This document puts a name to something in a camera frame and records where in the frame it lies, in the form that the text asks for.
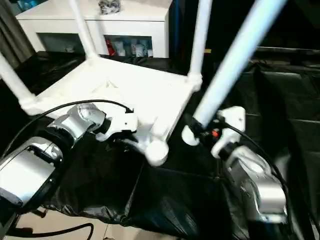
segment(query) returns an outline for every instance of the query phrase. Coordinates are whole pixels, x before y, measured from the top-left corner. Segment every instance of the plastic bag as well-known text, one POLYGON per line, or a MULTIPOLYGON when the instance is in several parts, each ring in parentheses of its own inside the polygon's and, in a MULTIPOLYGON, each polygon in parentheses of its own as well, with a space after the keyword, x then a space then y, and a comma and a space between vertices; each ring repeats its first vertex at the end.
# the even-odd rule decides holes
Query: plastic bag
POLYGON ((120 0, 99 0, 100 14, 107 15, 120 11, 120 0))

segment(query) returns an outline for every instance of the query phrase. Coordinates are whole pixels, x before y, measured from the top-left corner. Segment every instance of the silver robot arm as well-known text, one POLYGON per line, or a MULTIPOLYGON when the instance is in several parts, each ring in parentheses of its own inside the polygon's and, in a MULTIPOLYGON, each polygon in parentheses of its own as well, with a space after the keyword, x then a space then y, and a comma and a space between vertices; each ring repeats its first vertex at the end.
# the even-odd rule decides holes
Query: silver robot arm
POLYGON ((0 205, 11 212, 0 214, 0 239, 17 212, 37 208, 57 186, 64 169, 64 156, 86 132, 105 141, 115 133, 133 133, 138 119, 134 113, 107 116, 93 103, 78 104, 44 130, 31 137, 0 162, 0 205))
POLYGON ((231 189, 241 199, 247 220, 279 224, 287 219, 286 196, 280 181, 261 156, 245 145, 240 145, 240 135, 224 123, 245 131, 245 110, 234 106, 221 110, 212 121, 212 131, 204 130, 192 117, 187 124, 195 136, 211 149, 216 159, 223 161, 231 189))

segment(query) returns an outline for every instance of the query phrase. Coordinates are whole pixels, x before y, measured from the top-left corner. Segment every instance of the white cabinet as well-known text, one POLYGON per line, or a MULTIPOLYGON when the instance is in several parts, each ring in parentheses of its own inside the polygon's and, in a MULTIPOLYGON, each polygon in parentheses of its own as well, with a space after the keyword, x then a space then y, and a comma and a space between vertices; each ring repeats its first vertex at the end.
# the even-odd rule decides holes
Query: white cabinet
MULTIPOLYGON (((108 15, 100 15, 97 0, 77 1, 98 54, 109 54, 106 40, 119 36, 126 42, 147 39, 154 57, 169 57, 168 15, 172 0, 121 0, 121 11, 108 15)), ((79 37, 72 36, 78 33, 78 27, 67 0, 48 0, 16 18, 37 52, 54 51, 54 44, 66 52, 81 46, 79 37)))

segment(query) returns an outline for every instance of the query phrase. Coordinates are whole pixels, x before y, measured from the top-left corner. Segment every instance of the black wire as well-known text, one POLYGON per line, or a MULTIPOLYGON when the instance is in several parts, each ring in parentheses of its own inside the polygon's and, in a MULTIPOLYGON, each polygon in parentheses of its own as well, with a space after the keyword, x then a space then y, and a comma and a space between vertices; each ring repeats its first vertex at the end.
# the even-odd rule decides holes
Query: black wire
POLYGON ((34 119, 32 119, 30 122, 28 122, 26 125, 24 125, 19 131, 18 133, 13 137, 13 139, 11 140, 11 142, 6 146, 4 152, 2 153, 2 156, 1 156, 1 159, 0 161, 7 155, 8 151, 10 150, 10 148, 12 147, 13 143, 16 141, 16 139, 19 137, 19 135, 27 128, 29 127, 31 124, 33 124, 34 122, 38 121, 39 119, 45 117, 46 115, 56 111, 56 110, 59 110, 59 109, 62 109, 62 108, 65 108, 65 107, 68 107, 68 106, 72 106, 72 105, 76 105, 76 104, 87 104, 87 103, 108 103, 108 104, 115 104, 115 105, 118 105, 120 107, 123 107, 125 108, 125 111, 126 113, 133 113, 133 111, 128 108, 127 106, 121 104, 121 103, 118 103, 116 101, 110 101, 110 100, 104 100, 104 99, 92 99, 92 100, 81 100, 81 101, 73 101, 73 102, 69 102, 69 103, 66 103, 66 104, 62 104, 60 106, 56 106, 48 111, 45 111, 44 113, 41 113, 39 114, 38 116, 36 116, 34 119))
POLYGON ((71 227, 68 229, 60 230, 60 231, 51 231, 51 232, 43 232, 43 233, 18 232, 18 230, 20 229, 16 228, 16 229, 12 229, 12 232, 8 232, 7 235, 12 237, 17 237, 17 238, 47 238, 47 237, 71 233, 73 231, 83 229, 86 227, 90 227, 90 233, 86 239, 86 240, 90 240, 92 237, 92 234, 94 233, 94 225, 92 223, 85 223, 79 226, 71 227))
POLYGON ((286 180, 282 177, 281 172, 279 170, 279 168, 272 162, 272 158, 266 153, 266 151, 258 144, 256 143, 251 137, 249 137, 247 134, 245 134, 244 132, 240 131, 239 129, 231 126, 230 124, 224 122, 223 123, 225 127, 237 132, 238 134, 240 134, 242 137, 246 138, 247 140, 249 140, 257 149, 259 149, 259 151, 264 155, 264 159, 265 161, 273 168, 273 170, 275 171, 275 176, 279 179, 281 186, 283 188, 283 192, 286 198, 286 211, 287 211, 287 219, 288 219, 288 224, 289 224, 289 228, 290 230, 293 232, 293 225, 292 225, 292 219, 291 219, 291 211, 289 208, 289 195, 288 195, 288 190, 292 191, 297 197, 299 197, 301 199, 301 201, 303 202, 303 204, 305 205, 307 212, 309 214, 309 217, 311 218, 311 220, 313 221, 315 228, 318 232, 318 234, 320 234, 320 225, 317 221, 316 216, 313 214, 313 212, 311 211, 309 205, 307 204, 306 200, 298 193, 296 192, 292 187, 289 187, 288 183, 286 182, 286 180))

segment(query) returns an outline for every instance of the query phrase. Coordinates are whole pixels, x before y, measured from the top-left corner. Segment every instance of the black tablecloth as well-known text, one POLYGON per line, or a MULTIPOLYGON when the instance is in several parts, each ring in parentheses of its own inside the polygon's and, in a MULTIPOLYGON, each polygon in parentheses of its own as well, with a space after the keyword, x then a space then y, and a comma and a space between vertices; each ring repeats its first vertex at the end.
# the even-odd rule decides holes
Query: black tablecloth
MULTIPOLYGON (((169 59, 113 58, 130 64, 186 74, 188 68, 169 59)), ((70 53, 38 52, 17 73, 39 94, 83 62, 70 53)), ((192 113, 214 73, 204 66, 204 83, 185 113, 192 113)), ((28 117, 3 82, 1 86, 1 144, 5 148, 28 117)), ((222 108, 246 109, 246 133, 274 157, 289 184, 301 192, 317 213, 320 169, 320 72, 311 68, 249 64, 222 108)), ((17 141, 30 137, 41 120, 17 141)), ((243 238, 241 208, 216 176, 216 161, 201 145, 181 139, 181 119, 169 139, 169 155, 161 167, 151 167, 142 155, 109 142, 84 137, 67 156, 72 161, 60 187, 44 206, 70 216, 96 218, 109 224, 135 226, 186 239, 243 238)), ((292 208, 306 239, 312 239, 308 214, 290 195, 292 208)))

